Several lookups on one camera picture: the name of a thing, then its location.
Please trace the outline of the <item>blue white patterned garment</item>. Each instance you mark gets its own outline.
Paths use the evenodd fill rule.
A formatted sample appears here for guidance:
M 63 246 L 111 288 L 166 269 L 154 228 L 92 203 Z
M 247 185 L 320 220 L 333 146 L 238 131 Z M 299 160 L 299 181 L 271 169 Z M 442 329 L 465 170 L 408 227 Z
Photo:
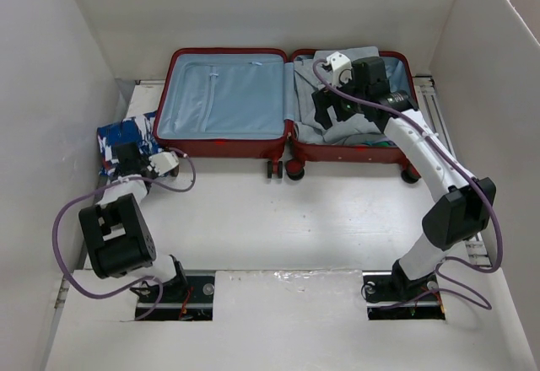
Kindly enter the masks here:
M 163 151 L 153 135 L 156 114 L 156 111 L 152 111 L 97 128 L 96 136 L 101 158 L 100 175 L 113 176 L 119 163 L 115 151 L 118 146 L 135 143 L 139 152 L 147 155 Z

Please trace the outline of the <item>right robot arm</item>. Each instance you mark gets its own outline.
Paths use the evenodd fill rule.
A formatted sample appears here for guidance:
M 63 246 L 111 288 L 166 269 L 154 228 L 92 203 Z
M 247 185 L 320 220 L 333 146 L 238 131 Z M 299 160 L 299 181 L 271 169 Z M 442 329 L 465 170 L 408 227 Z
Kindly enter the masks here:
M 352 61 L 336 51 L 315 60 L 312 69 L 322 84 L 312 95 L 316 121 L 330 128 L 330 109 L 337 121 L 362 115 L 397 145 L 429 188 L 435 204 L 422 219 L 423 233 L 384 282 L 389 300 L 410 301 L 455 244 L 495 221 L 495 184 L 454 159 L 425 122 L 415 98 L 392 87 L 382 57 Z

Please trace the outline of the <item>red suitcase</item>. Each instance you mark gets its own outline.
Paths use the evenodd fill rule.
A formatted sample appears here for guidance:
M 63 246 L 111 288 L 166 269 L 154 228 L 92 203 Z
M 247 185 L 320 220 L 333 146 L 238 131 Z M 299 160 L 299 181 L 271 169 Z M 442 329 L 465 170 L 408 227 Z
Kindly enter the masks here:
M 266 161 L 268 177 L 300 180 L 309 161 L 398 164 L 407 183 L 419 174 L 404 153 L 392 147 L 302 143 L 296 132 L 298 99 L 292 56 L 273 48 L 186 48 L 176 51 L 156 121 L 154 136 L 169 148 L 194 157 Z

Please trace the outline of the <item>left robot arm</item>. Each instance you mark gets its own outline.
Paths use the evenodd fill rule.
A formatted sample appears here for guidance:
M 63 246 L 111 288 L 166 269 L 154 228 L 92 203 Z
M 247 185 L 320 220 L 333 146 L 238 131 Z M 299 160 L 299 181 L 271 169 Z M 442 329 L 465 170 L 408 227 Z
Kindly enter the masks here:
M 180 160 L 191 158 L 179 149 L 142 153 L 135 142 L 113 148 L 116 166 L 109 187 L 78 219 L 94 274 L 100 279 L 120 278 L 149 269 L 158 251 L 140 203 L 159 177 L 176 177 Z

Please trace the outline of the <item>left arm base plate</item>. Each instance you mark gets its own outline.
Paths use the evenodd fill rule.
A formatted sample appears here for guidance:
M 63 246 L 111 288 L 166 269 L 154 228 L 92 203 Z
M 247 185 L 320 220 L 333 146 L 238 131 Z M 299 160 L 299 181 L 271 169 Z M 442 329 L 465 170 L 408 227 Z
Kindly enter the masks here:
M 214 272 L 188 272 L 188 285 L 181 289 L 166 286 L 162 299 L 149 314 L 158 296 L 158 286 L 143 283 L 133 292 L 138 296 L 135 318 L 140 321 L 211 321 L 213 319 L 213 298 L 215 292 Z

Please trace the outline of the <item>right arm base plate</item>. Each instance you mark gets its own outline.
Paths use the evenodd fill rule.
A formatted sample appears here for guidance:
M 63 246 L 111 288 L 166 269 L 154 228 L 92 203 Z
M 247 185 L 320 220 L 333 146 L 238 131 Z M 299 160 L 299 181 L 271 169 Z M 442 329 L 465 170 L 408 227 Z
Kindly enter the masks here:
M 438 293 L 434 273 L 405 292 L 392 284 L 390 272 L 362 272 L 361 295 L 366 301 L 368 320 L 445 320 L 444 307 Z

